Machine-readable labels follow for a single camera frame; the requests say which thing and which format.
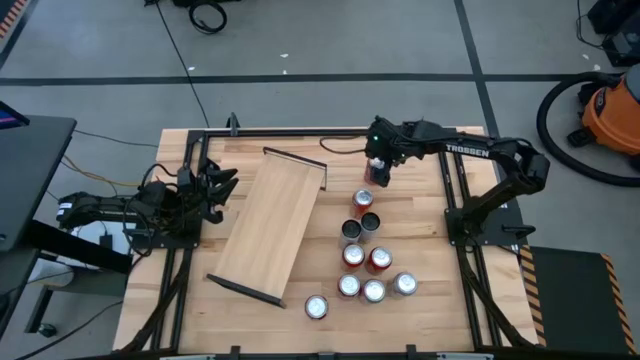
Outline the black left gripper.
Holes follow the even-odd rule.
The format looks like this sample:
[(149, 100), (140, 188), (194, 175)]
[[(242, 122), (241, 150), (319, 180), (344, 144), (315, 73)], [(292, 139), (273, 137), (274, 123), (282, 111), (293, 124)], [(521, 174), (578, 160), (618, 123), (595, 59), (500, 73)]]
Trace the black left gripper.
[(238, 179), (234, 178), (237, 172), (237, 169), (221, 169), (218, 164), (207, 159), (203, 172), (195, 175), (190, 162), (184, 161), (177, 171), (177, 192), (186, 203), (197, 208), (203, 220), (219, 224), (223, 221), (223, 213), (216, 210), (215, 206), (226, 204), (238, 184)]

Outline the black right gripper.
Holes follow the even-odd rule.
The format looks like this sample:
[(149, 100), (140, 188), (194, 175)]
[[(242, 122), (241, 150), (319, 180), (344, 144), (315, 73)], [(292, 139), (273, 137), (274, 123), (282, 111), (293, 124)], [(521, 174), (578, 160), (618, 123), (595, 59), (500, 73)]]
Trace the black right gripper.
[(406, 162), (402, 149), (402, 127), (376, 115), (368, 128), (364, 153), (369, 159), (382, 160), (375, 166), (375, 183), (386, 188), (390, 181), (390, 166)]

